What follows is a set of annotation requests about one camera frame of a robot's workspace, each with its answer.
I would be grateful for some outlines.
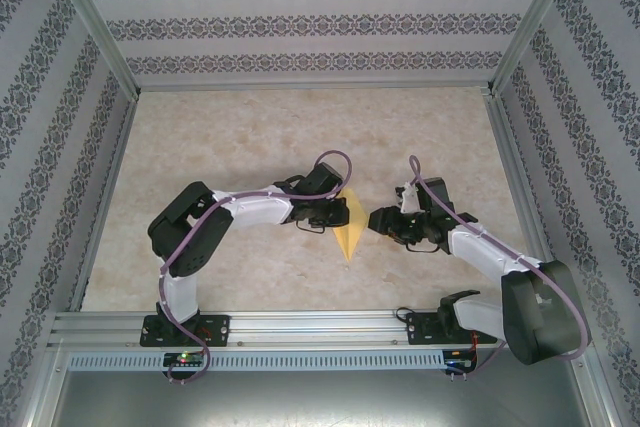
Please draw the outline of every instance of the patterned wallpaper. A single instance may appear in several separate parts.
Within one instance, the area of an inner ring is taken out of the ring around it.
[[[489,80],[531,0],[94,0],[142,87]]]
[[[66,310],[131,105],[70,0],[0,0],[0,426]]]
[[[640,425],[639,14],[638,0],[554,0],[502,92],[623,425]]]

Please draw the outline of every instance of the beige floor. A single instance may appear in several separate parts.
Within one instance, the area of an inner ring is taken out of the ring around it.
[[[308,173],[327,149],[353,159],[351,187],[367,212],[395,202],[413,153],[425,176],[446,180],[457,210],[524,249],[478,89],[145,93],[83,310],[153,310],[159,263],[146,229],[188,183],[261,188]],[[365,230],[347,263],[332,232],[291,224],[229,233],[198,275],[204,310],[431,308],[463,289],[497,293],[443,253],[410,254]]]

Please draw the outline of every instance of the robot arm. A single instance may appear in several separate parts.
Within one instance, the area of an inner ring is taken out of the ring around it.
[[[261,189],[262,192],[317,195],[331,192],[342,177],[321,162],[305,176],[299,175]],[[214,203],[232,201],[214,210],[195,232],[180,256],[171,264],[164,290],[169,310],[184,324],[198,314],[196,273],[209,261],[229,230],[257,224],[286,224],[307,220],[313,229],[340,227],[349,222],[346,199],[291,200],[275,196],[242,197],[239,193],[212,191],[202,182],[188,185],[151,223],[148,229],[153,252],[165,262],[191,232],[189,218],[199,219]],[[163,316],[163,309],[158,308]]]
[[[426,184],[455,212],[442,179],[429,179]],[[513,354],[524,364],[578,348],[580,330],[566,304],[534,273],[505,255],[496,245],[505,244],[491,236],[475,217],[468,213],[458,214],[481,235],[451,218],[420,184],[407,183],[396,192],[400,205],[373,212],[369,228],[390,236],[408,250],[410,245],[426,238],[439,250],[464,260],[501,287],[501,302],[484,297],[478,291],[460,292],[442,299],[438,314],[445,332],[476,330],[506,340]],[[544,263],[524,254],[517,258],[520,257],[550,277],[584,318],[566,265],[557,260]]]

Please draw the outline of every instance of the cable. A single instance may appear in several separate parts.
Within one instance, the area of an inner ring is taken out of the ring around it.
[[[187,337],[189,337],[190,339],[195,341],[199,346],[202,347],[202,352],[206,357],[206,362],[204,367],[198,372],[196,372],[195,374],[193,374],[188,379],[182,379],[182,380],[174,379],[171,376],[171,372],[175,367],[175,365],[169,366],[169,370],[167,371],[167,377],[169,378],[169,382],[180,383],[182,385],[187,384],[189,382],[193,382],[197,378],[202,377],[207,372],[207,370],[209,370],[209,366],[211,365],[211,350],[209,350],[209,346],[207,345],[206,341],[202,340],[197,335],[189,332],[186,328],[182,326],[182,324],[180,324],[180,322],[178,322],[178,320],[171,313],[171,309],[169,308],[169,304],[167,303],[167,296],[164,289],[165,277],[167,275],[167,272],[169,271],[169,267],[171,267],[171,265],[176,261],[176,259],[180,256],[180,254],[182,254],[182,251],[185,249],[187,244],[191,241],[193,236],[202,227],[202,225],[207,221],[209,216],[211,216],[211,214],[218,207],[224,204],[233,202],[234,200],[237,200],[237,199],[244,199],[246,197],[276,197],[276,198],[289,199],[289,200],[321,200],[321,199],[326,199],[338,194],[351,179],[351,172],[353,169],[353,165],[351,163],[351,159],[349,158],[349,156],[340,150],[327,150],[326,152],[321,154],[320,157],[316,159],[314,166],[317,166],[322,161],[322,159],[332,154],[341,156],[347,162],[347,174],[344,176],[344,180],[342,181],[342,183],[337,187],[335,187],[330,192],[327,192],[326,194],[317,194],[317,195],[298,195],[298,194],[284,194],[279,192],[268,192],[268,191],[262,190],[262,191],[256,191],[256,192],[240,192],[237,194],[233,194],[233,196],[220,199],[211,207],[209,207],[204,214],[202,214],[202,217],[200,217],[198,221],[194,224],[194,226],[191,228],[189,233],[185,236],[182,242],[180,242],[176,250],[173,251],[173,253],[169,256],[169,258],[164,263],[164,265],[160,267],[160,279],[158,280],[158,291],[160,293],[160,307],[162,308],[162,311],[167,316],[167,319],[169,319],[169,321],[173,325],[175,325],[180,332],[182,332],[184,335],[186,335]]]
[[[476,367],[473,371],[469,372],[467,374],[467,377],[473,377],[475,375],[478,374],[478,372],[480,372],[481,370],[487,368],[487,366],[493,362],[494,360],[496,360],[496,357],[498,357],[498,354],[500,353],[500,351],[502,349],[504,349],[504,346],[507,345],[507,343],[503,340],[502,342],[500,342],[500,345],[498,347],[496,347],[496,350],[494,350],[493,352],[491,352],[491,355],[489,357],[486,358],[486,360],[480,364],[478,367]]]
[[[560,299],[562,299],[562,301],[566,304],[567,308],[571,311],[571,313],[573,314],[573,317],[576,319],[576,322],[578,323],[578,328],[580,329],[580,346],[572,354],[559,355],[558,358],[562,360],[574,360],[580,357],[584,353],[584,351],[587,349],[587,345],[589,344],[589,334],[587,333],[587,324],[585,320],[582,318],[582,314],[580,314],[580,311],[578,310],[576,305],[571,301],[569,296],[565,294],[564,291],[558,286],[558,284],[556,284],[553,280],[551,280],[551,278],[548,275],[546,275],[543,272],[540,272],[540,269],[538,269],[535,265],[533,265],[528,260],[524,259],[519,252],[516,252],[511,248],[507,247],[502,242],[498,241],[497,239],[487,234],[486,232],[481,232],[480,230],[476,229],[471,224],[469,224],[468,222],[460,218],[459,215],[457,215],[442,200],[440,200],[440,198],[438,198],[438,196],[427,186],[424,179],[420,175],[420,161],[415,155],[409,156],[409,165],[411,166],[411,170],[413,170],[413,173],[415,175],[414,180],[417,180],[418,182],[420,182],[420,185],[427,192],[427,194],[429,194],[429,196],[434,200],[434,202],[438,204],[440,207],[442,207],[442,209],[447,214],[449,214],[453,219],[455,219],[460,225],[464,226],[472,234],[477,235],[478,237],[482,237],[487,242],[489,242],[490,244],[492,244],[493,246],[501,250],[503,253],[508,255],[512,260],[516,261],[523,267],[526,267],[527,269],[529,269],[536,276],[538,276],[545,285],[548,285],[551,288],[551,290],[553,290],[558,295],[558,297],[560,297]],[[493,359],[493,355],[489,359],[487,359],[487,361],[485,361],[485,363],[482,364],[480,367],[483,368],[484,365],[491,359]]]
[[[467,376],[468,376],[469,374],[467,374],[467,373],[466,373],[464,370],[462,370],[462,369],[459,369],[459,368],[457,368],[457,367],[454,367],[453,365],[449,365],[449,364],[445,364],[445,365],[446,365],[446,367],[445,367],[444,373],[445,373],[445,374],[448,374],[448,373],[449,373],[449,371],[451,371],[451,382],[453,382],[453,378],[454,378],[454,375],[453,375],[453,374],[454,374],[454,373],[456,373],[456,374],[458,374],[458,375],[461,375],[461,376],[462,376],[462,378],[463,378],[463,379],[465,380],[465,382],[466,382],[466,380],[467,380]]]
[[[469,352],[473,352],[471,362],[474,362],[478,358],[478,333],[475,330],[471,332],[471,348]]]
[[[409,248],[409,244],[404,244],[404,248],[407,249],[408,252],[412,252],[414,254],[435,254],[440,250],[440,246],[437,245],[433,250],[413,250]]]
[[[407,312],[409,312],[410,314],[415,314],[416,311],[413,309],[410,309],[409,307],[398,307],[396,309],[395,315],[396,315],[396,319],[398,319],[400,322],[402,322],[403,324],[407,323],[407,315],[405,314],[404,319],[402,317],[400,317],[400,311],[401,310],[406,310]]]

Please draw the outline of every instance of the yellow triangle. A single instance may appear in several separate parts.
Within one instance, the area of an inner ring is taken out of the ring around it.
[[[347,199],[349,223],[342,227],[334,227],[333,232],[348,262],[356,250],[362,231],[367,227],[369,216],[360,205],[360,201],[353,190],[344,189],[338,197]]]

